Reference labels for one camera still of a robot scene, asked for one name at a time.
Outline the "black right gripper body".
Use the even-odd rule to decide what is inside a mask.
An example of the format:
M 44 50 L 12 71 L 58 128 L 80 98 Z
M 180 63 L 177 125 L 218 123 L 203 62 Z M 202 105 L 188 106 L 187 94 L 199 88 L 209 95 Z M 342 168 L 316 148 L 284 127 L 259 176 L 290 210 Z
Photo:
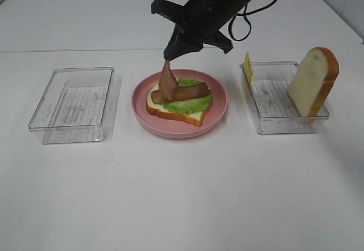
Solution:
M 181 33 L 203 45 L 216 46 L 225 54 L 233 48 L 231 40 L 220 32 L 228 18 L 214 9 L 212 0 L 189 0 L 183 6 L 168 0 L 154 0 L 151 12 L 174 22 Z

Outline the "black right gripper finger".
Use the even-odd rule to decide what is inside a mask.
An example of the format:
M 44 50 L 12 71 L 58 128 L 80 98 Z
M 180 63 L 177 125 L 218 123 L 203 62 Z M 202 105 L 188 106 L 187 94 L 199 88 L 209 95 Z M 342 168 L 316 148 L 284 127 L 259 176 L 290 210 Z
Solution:
M 183 56 L 189 53 L 189 41 L 188 38 L 180 32 L 179 26 L 175 26 L 172 36 L 164 49 L 164 59 L 172 61 L 177 57 Z
M 188 36 L 178 36 L 173 43 L 173 59 L 192 52 L 199 52 L 202 48 L 203 44 L 201 42 Z

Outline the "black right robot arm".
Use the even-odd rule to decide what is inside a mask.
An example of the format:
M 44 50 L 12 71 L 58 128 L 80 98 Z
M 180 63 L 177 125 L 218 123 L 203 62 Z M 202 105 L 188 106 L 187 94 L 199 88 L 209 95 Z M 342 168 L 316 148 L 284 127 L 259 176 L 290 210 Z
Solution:
M 173 60 L 182 55 L 199 52 L 204 45 L 216 46 L 228 53 L 232 42 L 220 32 L 251 0 L 188 0 L 178 5 L 167 0 L 154 0 L 151 12 L 159 14 L 175 27 L 164 49 L 164 58 Z

